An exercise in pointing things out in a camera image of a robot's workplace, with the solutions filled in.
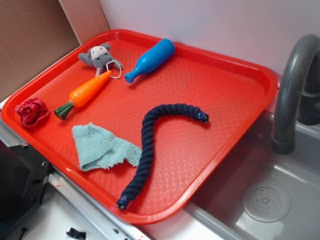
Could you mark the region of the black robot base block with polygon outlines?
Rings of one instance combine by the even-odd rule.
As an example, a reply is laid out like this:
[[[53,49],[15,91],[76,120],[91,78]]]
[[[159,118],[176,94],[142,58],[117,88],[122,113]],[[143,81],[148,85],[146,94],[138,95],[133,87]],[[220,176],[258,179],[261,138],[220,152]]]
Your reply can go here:
[[[51,164],[28,144],[0,143],[0,238],[43,202]]]

